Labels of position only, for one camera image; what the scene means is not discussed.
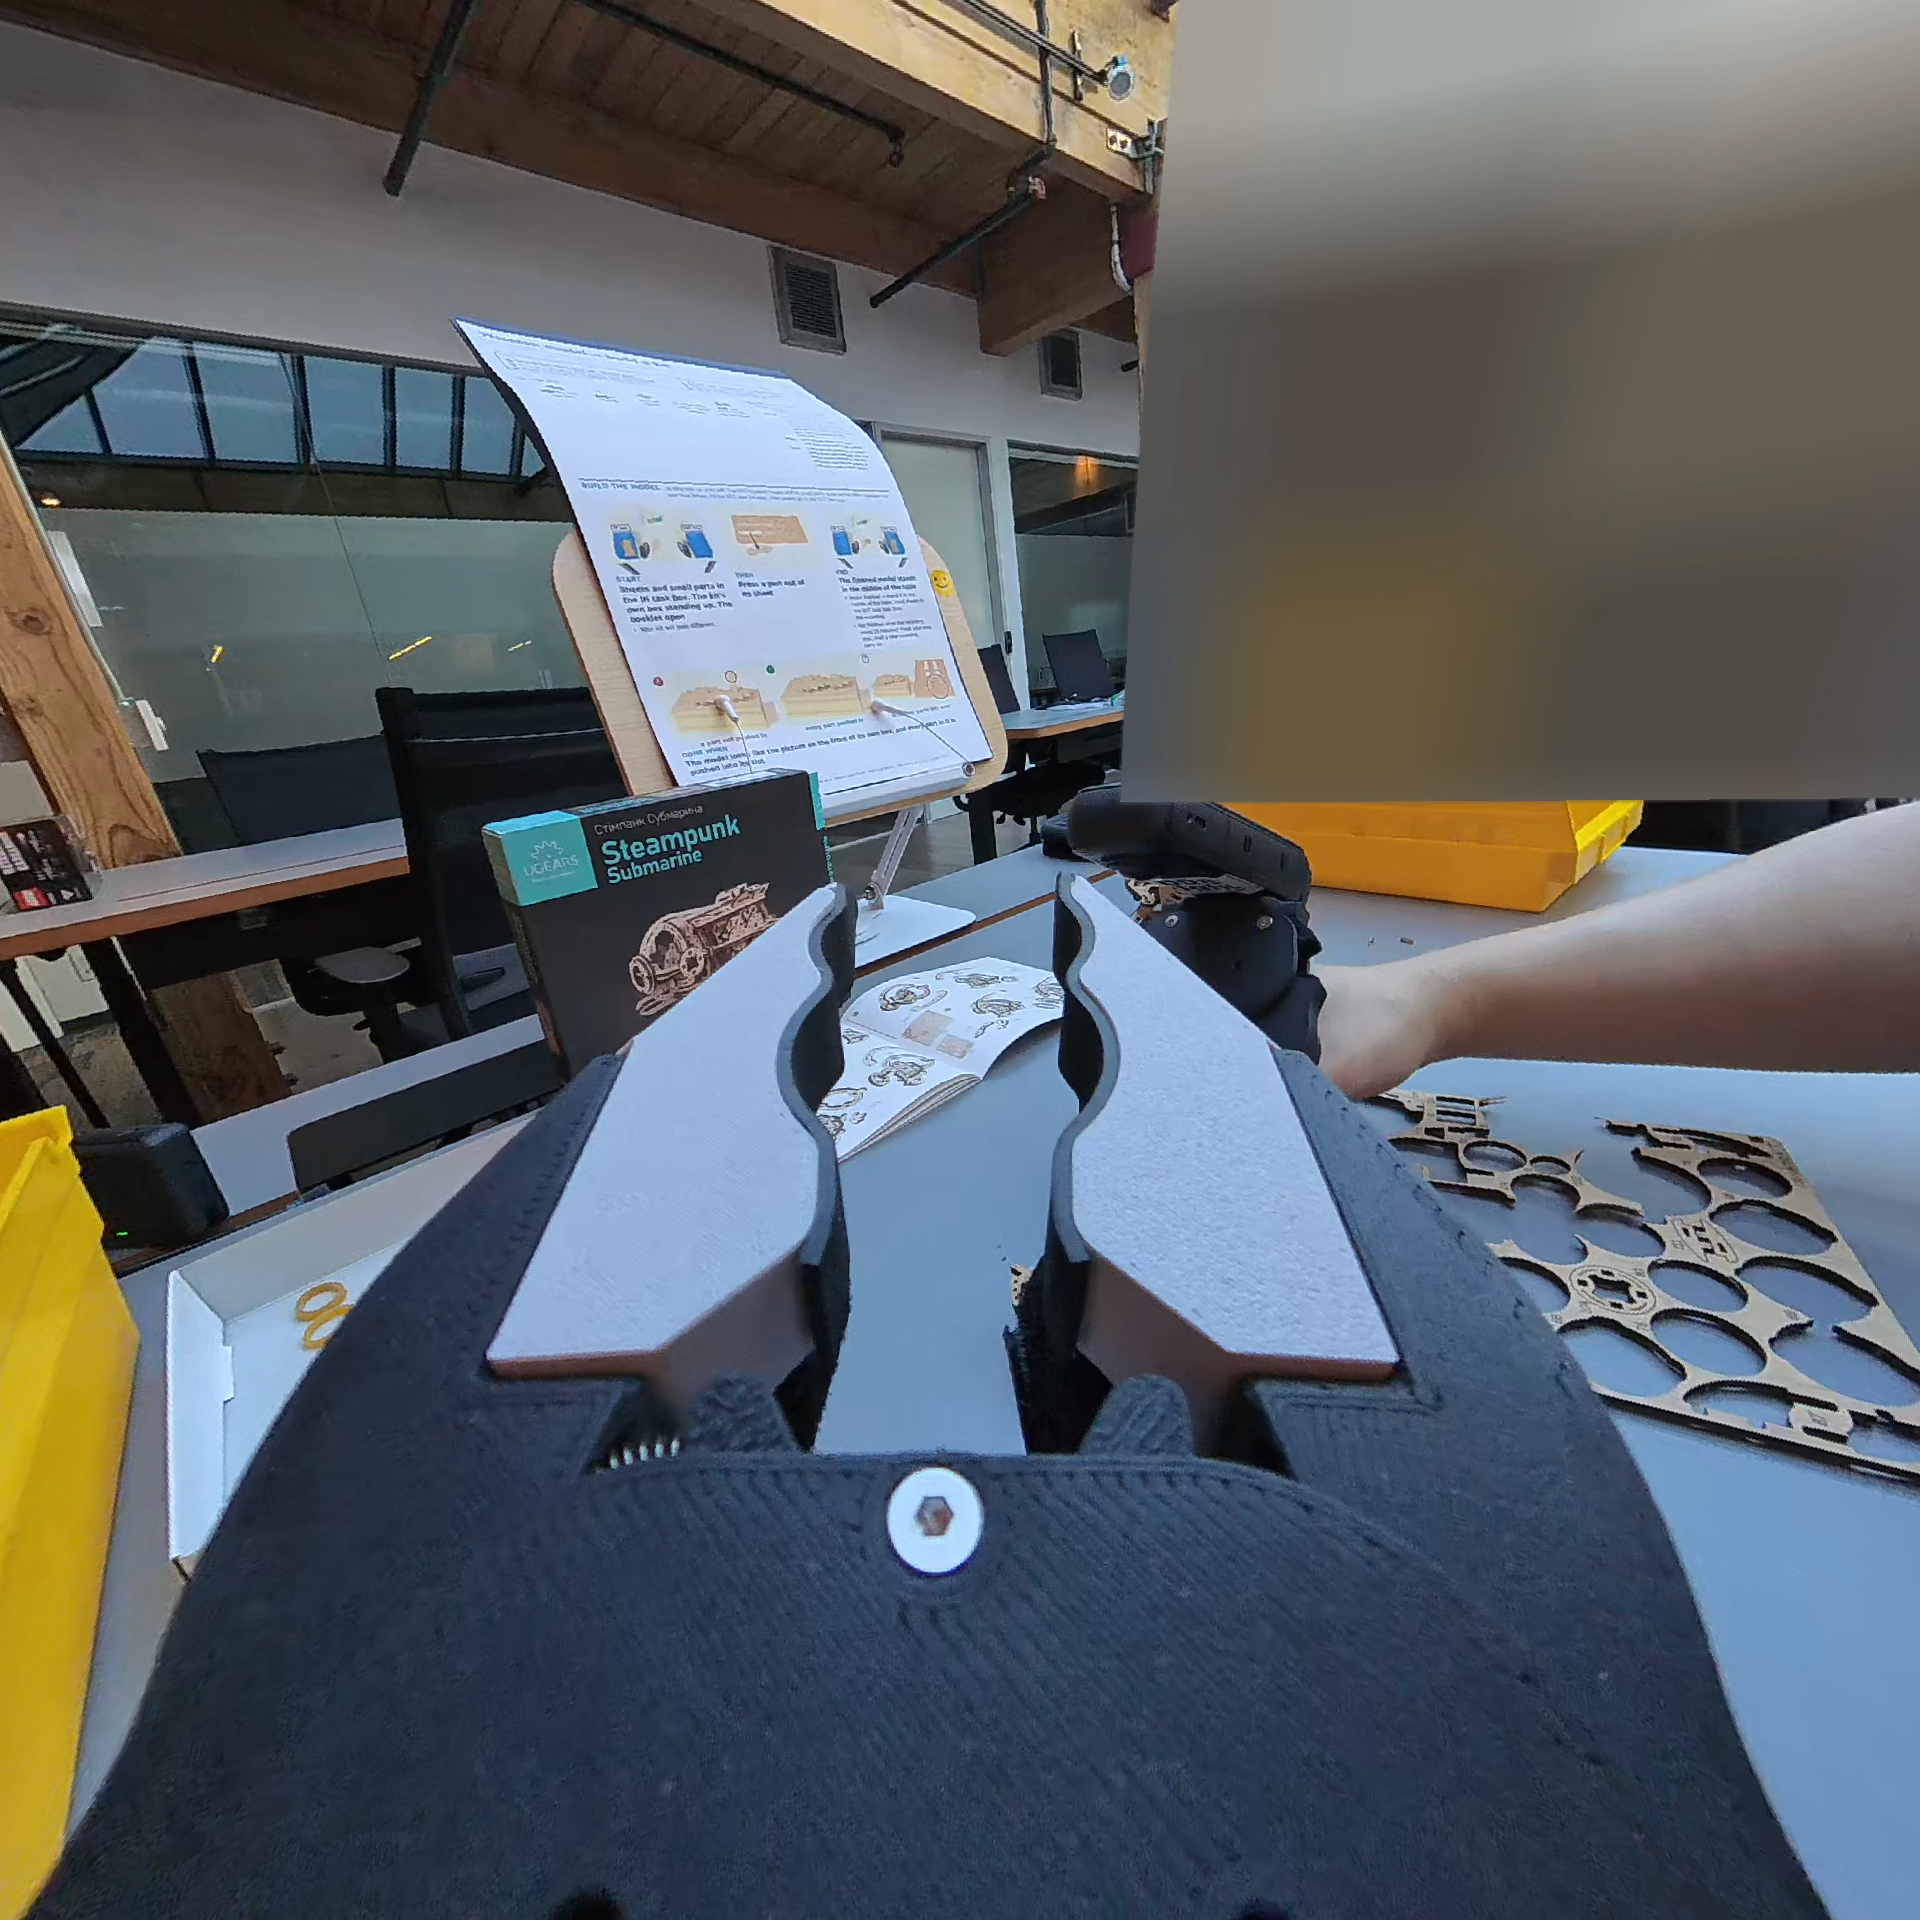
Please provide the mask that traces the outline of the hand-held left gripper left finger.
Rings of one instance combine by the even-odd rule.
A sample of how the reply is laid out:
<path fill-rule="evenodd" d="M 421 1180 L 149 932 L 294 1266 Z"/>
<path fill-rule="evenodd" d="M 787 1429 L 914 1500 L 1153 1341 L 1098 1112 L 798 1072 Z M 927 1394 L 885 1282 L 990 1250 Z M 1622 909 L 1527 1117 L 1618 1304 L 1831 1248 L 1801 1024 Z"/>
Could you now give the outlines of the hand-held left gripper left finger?
<path fill-rule="evenodd" d="M 817 1108 L 856 923 L 845 884 L 811 892 L 638 1032 L 495 1335 L 499 1376 L 638 1376 L 678 1413 L 755 1376 L 815 1444 L 848 1327 Z"/>

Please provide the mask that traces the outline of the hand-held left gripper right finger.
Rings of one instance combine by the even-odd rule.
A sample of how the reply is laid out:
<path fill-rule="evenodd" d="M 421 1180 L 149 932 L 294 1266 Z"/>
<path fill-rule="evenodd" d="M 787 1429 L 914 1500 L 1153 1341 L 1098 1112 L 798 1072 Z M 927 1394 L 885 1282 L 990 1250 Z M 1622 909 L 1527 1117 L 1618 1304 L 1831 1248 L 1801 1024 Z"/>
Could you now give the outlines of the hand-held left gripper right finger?
<path fill-rule="evenodd" d="M 1088 880 L 1059 884 L 1046 1254 L 1013 1344 L 1024 1444 L 1080 1447 L 1114 1384 L 1173 1380 L 1215 1442 L 1257 1380 L 1382 1384 L 1401 1356 L 1262 1030 Z"/>

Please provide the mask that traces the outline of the person's right forearm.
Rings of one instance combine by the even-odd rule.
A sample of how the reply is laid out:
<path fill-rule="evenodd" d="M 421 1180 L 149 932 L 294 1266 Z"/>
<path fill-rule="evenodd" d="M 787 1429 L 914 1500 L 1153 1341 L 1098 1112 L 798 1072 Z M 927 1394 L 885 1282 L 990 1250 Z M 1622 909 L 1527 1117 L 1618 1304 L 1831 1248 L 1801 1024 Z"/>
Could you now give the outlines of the person's right forearm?
<path fill-rule="evenodd" d="M 1919 1068 L 1919 807 L 1653 896 L 1445 949 L 1421 1066 L 1459 1056 L 1776 1072 Z"/>

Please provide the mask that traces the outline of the dark model kit box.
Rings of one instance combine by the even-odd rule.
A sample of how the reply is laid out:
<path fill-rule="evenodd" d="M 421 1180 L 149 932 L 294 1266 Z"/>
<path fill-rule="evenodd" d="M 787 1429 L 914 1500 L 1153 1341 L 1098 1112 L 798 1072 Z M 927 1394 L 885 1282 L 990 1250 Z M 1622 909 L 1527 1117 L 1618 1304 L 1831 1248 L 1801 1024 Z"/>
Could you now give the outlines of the dark model kit box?
<path fill-rule="evenodd" d="M 567 1078 L 832 880 L 802 771 L 527 814 L 483 837 Z"/>

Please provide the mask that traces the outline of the laser-cut wooden parts sheet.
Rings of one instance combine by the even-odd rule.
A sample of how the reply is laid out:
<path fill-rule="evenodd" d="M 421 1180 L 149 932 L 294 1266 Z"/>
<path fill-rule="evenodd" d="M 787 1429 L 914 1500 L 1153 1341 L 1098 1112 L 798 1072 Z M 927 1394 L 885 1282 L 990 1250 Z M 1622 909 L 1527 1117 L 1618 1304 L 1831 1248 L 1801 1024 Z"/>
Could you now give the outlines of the laser-cut wooden parts sheet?
<path fill-rule="evenodd" d="M 1491 1250 L 1614 1407 L 1917 1485 L 1917 1338 L 1781 1140 L 1607 1120 L 1642 1171 L 1680 1184 L 1655 1219 L 1578 1150 L 1499 1139 L 1488 1096 L 1376 1106 L 1430 1186 L 1504 1212 L 1527 1190 L 1568 1205 L 1571 1256 Z"/>

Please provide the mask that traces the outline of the person's right hand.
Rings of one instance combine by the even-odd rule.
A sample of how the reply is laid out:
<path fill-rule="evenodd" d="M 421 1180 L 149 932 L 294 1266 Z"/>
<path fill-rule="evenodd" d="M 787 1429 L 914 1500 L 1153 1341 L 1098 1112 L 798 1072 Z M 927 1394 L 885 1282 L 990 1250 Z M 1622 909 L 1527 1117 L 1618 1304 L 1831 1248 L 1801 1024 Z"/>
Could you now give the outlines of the person's right hand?
<path fill-rule="evenodd" d="M 1320 1068 L 1346 1096 L 1400 1087 L 1442 1056 L 1449 990 L 1431 958 L 1374 966 L 1326 966 L 1318 1018 Z"/>

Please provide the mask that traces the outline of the yellow plastic bin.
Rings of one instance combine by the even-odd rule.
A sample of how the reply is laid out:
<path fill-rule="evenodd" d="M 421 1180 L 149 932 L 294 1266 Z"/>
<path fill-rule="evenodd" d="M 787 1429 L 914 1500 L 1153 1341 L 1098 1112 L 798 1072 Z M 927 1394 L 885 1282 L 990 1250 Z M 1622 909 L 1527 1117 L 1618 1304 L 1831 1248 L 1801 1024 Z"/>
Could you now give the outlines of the yellow plastic bin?
<path fill-rule="evenodd" d="M 2 1916 L 64 1844 L 137 1360 L 72 1140 L 2 1124 Z"/>
<path fill-rule="evenodd" d="M 1642 824 L 1640 800 L 1235 803 L 1296 844 L 1320 888 L 1549 909 Z"/>

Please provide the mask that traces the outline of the open instruction booklet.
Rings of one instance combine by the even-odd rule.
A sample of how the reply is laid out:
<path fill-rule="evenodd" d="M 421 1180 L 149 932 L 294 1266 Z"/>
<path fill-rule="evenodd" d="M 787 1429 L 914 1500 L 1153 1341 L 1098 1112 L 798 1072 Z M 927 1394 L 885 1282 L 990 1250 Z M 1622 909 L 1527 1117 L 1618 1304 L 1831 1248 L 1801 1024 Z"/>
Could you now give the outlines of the open instruction booklet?
<path fill-rule="evenodd" d="M 981 956 L 889 979 L 840 1014 L 845 1069 L 819 1115 L 838 1159 L 977 1087 L 1024 1035 L 1059 1022 L 1061 980 Z"/>

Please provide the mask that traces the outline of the black office chair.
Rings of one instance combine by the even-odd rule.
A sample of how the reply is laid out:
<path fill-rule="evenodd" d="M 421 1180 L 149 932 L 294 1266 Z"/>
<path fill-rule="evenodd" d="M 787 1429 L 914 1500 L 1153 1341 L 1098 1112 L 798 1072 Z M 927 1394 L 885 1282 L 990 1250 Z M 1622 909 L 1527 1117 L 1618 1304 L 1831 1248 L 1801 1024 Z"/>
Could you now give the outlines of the black office chair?
<path fill-rule="evenodd" d="M 421 909 L 421 1045 L 535 1010 L 483 829 L 618 800 L 626 784 L 584 688 L 416 693 L 382 688 L 379 725 Z"/>
<path fill-rule="evenodd" d="M 287 837 L 378 824 L 401 816 L 382 735 L 326 740 L 265 752 L 205 752 L 234 834 L 246 846 Z M 294 903 L 296 949 L 280 960 L 294 998 L 311 1014 L 359 1014 L 384 1062 L 421 1050 L 401 1013 L 426 1000 L 410 886 L 382 882 Z"/>

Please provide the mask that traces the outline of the wooden document stand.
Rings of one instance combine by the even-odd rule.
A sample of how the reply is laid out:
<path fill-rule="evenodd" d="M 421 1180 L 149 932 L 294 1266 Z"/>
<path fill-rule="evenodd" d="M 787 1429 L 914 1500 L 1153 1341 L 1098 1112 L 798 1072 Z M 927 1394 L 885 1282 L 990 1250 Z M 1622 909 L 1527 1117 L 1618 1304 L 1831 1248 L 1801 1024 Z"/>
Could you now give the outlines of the wooden document stand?
<path fill-rule="evenodd" d="M 922 539 L 919 546 L 930 584 L 941 598 L 950 643 L 957 652 L 959 680 L 967 690 L 967 700 L 984 726 L 987 750 L 969 773 L 942 775 L 938 784 L 891 781 L 824 803 L 824 821 L 827 827 L 870 821 L 889 810 L 896 814 L 896 832 L 887 844 L 889 851 L 878 864 L 870 892 L 858 907 L 858 974 L 873 971 L 878 965 L 895 958 L 925 952 L 975 925 L 985 928 L 1007 914 L 1034 906 L 1031 900 L 1018 900 L 1013 906 L 993 907 L 987 917 L 981 918 L 969 909 L 950 903 L 934 903 L 925 896 L 901 896 L 898 903 L 887 903 L 885 898 L 885 888 L 898 866 L 898 856 L 905 853 L 905 842 L 922 823 L 928 805 L 935 800 L 962 800 L 966 795 L 998 781 L 1003 775 L 1009 759 L 1009 735 L 1002 712 L 993 700 L 985 668 L 977 656 L 969 618 L 959 598 L 953 578 L 944 567 L 944 558 L 930 541 Z M 678 780 L 666 764 L 655 725 L 643 707 L 635 675 L 623 652 L 618 629 L 609 612 L 609 602 L 598 582 L 587 546 L 579 531 L 563 539 L 552 568 L 552 582 L 567 623 L 567 636 L 581 660 L 599 722 L 609 734 L 609 746 L 626 789 L 646 795 L 672 787 Z"/>

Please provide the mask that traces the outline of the white cardboard box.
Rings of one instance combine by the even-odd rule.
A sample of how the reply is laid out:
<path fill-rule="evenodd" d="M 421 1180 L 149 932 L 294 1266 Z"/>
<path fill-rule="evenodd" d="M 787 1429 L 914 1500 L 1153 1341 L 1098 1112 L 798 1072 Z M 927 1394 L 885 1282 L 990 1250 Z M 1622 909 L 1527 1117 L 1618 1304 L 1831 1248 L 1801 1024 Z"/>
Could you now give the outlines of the white cardboard box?
<path fill-rule="evenodd" d="M 411 1238 L 351 1232 L 327 1250 L 319 1228 L 230 1238 L 169 1276 L 166 1429 L 169 1554 L 193 1574 L 237 1483 L 322 1351 L 303 1351 L 296 1296 L 322 1280 L 358 1303 Z"/>

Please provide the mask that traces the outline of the white office desk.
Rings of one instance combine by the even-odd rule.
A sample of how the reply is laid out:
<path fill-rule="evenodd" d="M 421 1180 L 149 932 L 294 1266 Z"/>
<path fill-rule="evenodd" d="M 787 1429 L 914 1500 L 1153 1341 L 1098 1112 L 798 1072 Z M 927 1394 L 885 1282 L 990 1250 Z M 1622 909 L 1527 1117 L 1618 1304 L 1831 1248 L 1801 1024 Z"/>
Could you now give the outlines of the white office desk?
<path fill-rule="evenodd" d="M 399 819 L 106 870 L 82 903 L 2 911 L 2 958 L 61 952 L 290 898 L 405 878 Z"/>

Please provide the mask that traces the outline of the printed instruction sheet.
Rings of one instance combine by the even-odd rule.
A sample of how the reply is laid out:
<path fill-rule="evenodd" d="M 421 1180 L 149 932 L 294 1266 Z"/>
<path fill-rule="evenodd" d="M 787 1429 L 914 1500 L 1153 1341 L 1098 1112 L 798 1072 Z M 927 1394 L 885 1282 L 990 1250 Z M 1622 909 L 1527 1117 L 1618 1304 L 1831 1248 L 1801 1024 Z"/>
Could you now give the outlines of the printed instruction sheet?
<path fill-rule="evenodd" d="M 987 764 L 951 584 L 854 420 L 777 372 L 458 328 L 566 487 L 679 781 L 787 767 L 887 810 Z"/>

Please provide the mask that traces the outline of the red and black box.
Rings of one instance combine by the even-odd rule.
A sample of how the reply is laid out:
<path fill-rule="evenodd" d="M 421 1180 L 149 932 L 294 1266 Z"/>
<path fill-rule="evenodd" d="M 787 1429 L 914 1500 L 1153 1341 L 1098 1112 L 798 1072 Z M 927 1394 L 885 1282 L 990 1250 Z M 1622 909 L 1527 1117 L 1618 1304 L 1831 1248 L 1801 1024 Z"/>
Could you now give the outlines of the red and black box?
<path fill-rule="evenodd" d="M 2 882 L 14 909 L 78 906 L 95 898 L 95 869 L 63 819 L 5 823 Z"/>

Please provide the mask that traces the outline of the wooden support post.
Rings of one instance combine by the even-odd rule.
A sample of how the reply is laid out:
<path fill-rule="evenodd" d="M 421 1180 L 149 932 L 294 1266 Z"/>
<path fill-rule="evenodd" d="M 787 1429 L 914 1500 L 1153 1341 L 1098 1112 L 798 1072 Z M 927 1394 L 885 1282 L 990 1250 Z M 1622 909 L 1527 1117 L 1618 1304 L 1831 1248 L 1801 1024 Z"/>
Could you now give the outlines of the wooden support post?
<path fill-rule="evenodd" d="M 2 454 L 2 693 L 47 792 L 103 866 L 181 846 L 10 452 Z M 280 1059 L 230 974 L 144 995 L 114 943 L 88 949 L 167 1120 L 199 1124 L 287 1096 Z"/>

